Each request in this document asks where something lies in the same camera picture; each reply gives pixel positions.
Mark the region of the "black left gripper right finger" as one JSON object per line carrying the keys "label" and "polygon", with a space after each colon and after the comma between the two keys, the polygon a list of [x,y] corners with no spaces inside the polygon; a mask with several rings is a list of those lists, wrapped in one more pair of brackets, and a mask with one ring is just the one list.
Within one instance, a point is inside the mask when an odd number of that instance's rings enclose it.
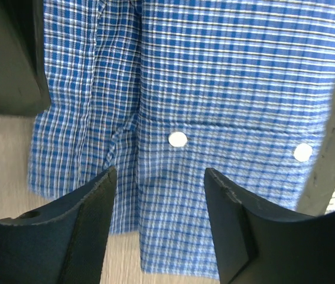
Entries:
{"label": "black left gripper right finger", "polygon": [[283,208],[212,168],[204,189],[221,283],[335,283],[335,211]]}

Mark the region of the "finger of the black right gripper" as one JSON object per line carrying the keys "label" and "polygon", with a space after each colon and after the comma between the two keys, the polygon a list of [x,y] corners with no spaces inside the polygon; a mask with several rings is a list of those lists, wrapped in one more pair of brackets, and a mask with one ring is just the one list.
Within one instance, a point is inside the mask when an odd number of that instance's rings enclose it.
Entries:
{"label": "finger of the black right gripper", "polygon": [[51,105],[43,8],[43,1],[0,1],[1,115],[35,116]]}

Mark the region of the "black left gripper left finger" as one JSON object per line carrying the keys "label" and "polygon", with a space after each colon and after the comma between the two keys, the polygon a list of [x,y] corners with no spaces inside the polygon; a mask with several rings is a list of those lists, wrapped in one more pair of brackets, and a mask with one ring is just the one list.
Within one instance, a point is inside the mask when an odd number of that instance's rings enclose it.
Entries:
{"label": "black left gripper left finger", "polygon": [[99,283],[116,180],[111,166],[61,198],[0,219],[0,283]]}

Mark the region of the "blue plaid long sleeve shirt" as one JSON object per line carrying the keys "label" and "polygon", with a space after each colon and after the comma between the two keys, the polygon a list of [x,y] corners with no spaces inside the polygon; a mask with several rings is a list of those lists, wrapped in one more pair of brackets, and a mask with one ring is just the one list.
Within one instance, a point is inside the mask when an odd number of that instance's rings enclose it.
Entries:
{"label": "blue plaid long sleeve shirt", "polygon": [[114,166],[110,231],[147,273],[217,279],[204,172],[295,209],[335,88],[335,1],[45,1],[49,109],[28,187]]}

